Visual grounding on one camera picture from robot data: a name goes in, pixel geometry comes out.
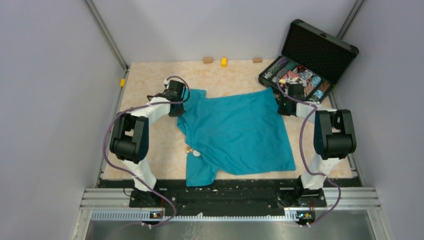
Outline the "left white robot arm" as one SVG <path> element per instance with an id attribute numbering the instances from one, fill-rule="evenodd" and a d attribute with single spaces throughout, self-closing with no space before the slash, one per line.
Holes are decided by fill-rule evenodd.
<path id="1" fill-rule="evenodd" d="M 164 91 L 149 95 L 144 105 L 131 107 L 119 112 L 111 126 L 109 151 L 123 161 L 134 186 L 142 191 L 141 200 L 149 207 L 160 202 L 160 193 L 154 187 L 157 178 L 146 160 L 150 146 L 150 127 L 161 117 L 180 117 L 185 113 L 184 103 L 190 99 L 187 82 L 180 76 L 164 80 Z"/>

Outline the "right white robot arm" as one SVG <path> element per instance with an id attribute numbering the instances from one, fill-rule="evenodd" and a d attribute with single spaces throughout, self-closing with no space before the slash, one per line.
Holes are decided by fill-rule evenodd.
<path id="1" fill-rule="evenodd" d="M 293 200 L 299 206 L 307 206 L 312 200 L 321 200 L 322 188 L 332 169 L 357 148 L 352 113 L 348 109 L 334 109 L 319 103 L 306 101 L 303 86 L 289 83 L 282 91 L 278 112 L 285 116 L 303 118 L 299 135 L 301 158 L 306 124 L 313 124 L 313 148 L 315 154 L 304 173 L 298 178 Z"/>

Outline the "teal t-shirt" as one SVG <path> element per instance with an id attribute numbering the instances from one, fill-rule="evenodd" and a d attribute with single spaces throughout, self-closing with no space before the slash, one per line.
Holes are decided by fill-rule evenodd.
<path id="1" fill-rule="evenodd" d="M 219 171 L 240 176 L 296 169 L 272 89 L 215 98 L 206 93 L 192 89 L 176 122 L 185 143 L 201 153 L 187 155 L 188 187 L 212 184 Z"/>

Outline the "round grey yellow brooch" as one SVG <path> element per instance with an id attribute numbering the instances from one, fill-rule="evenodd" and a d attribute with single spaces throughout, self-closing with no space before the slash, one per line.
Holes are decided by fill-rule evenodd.
<path id="1" fill-rule="evenodd" d="M 197 150 L 193 150 L 193 151 L 192 151 L 192 154 L 193 154 L 195 157 L 199 157 L 199 156 L 201 156 L 201 153 L 200 153 L 199 151 L 197 151 Z"/>

